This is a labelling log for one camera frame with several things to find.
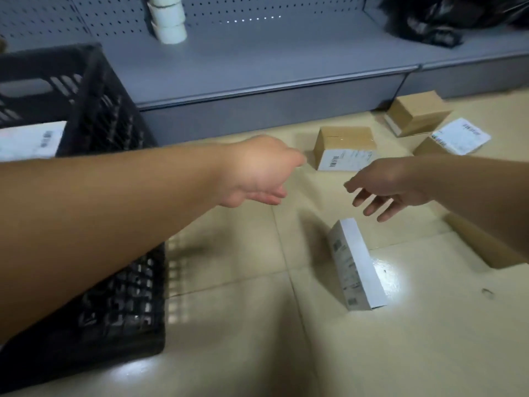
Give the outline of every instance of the crate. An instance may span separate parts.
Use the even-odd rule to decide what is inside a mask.
[[[0,128],[59,120],[58,158],[155,146],[98,45],[1,56]],[[160,353],[164,260],[162,244],[11,339],[0,393]]]

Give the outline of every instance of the small box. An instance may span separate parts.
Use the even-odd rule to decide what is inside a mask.
[[[518,252],[462,217],[449,213],[445,220],[461,239],[492,268],[500,269],[527,262],[527,259]]]
[[[367,126],[322,126],[314,146],[318,171],[359,171],[376,157]]]
[[[354,219],[339,220],[328,241],[348,310],[373,309],[388,299]]]
[[[435,91],[397,97],[384,115],[398,136],[431,132],[452,112]]]
[[[468,120],[456,119],[423,140],[413,154],[415,156],[429,153],[465,155],[478,150],[490,140],[491,136],[488,133]]]

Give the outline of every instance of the forearm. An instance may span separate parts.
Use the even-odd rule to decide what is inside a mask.
[[[529,256],[529,163],[454,155],[410,161],[410,187]]]
[[[211,145],[1,164],[0,344],[217,205],[230,155]]]

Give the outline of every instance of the tile floor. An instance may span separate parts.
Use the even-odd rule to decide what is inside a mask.
[[[529,159],[529,90],[452,104],[450,120],[493,136],[478,155]],[[309,151],[322,125],[371,126],[382,157],[408,155],[425,137],[396,139],[372,113],[255,133]],[[527,395],[529,266],[488,268],[435,205],[385,224],[365,218],[342,188],[349,177],[308,164],[281,206],[208,212],[167,244],[162,354],[12,395]],[[387,307],[344,307],[325,236],[345,217],[359,222]]]

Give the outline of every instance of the white tape roll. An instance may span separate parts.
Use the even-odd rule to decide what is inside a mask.
[[[157,7],[167,7],[169,5],[182,2],[182,0],[149,0],[149,1],[151,2],[151,5],[154,5]]]
[[[177,26],[186,20],[186,14],[183,12],[182,3],[173,4],[168,7],[155,7],[147,3],[151,10],[152,20],[158,27]]]
[[[163,44],[177,44],[183,42],[187,38],[186,26],[177,25],[169,27],[156,26],[154,22],[151,22],[152,28],[155,30],[156,37]]]

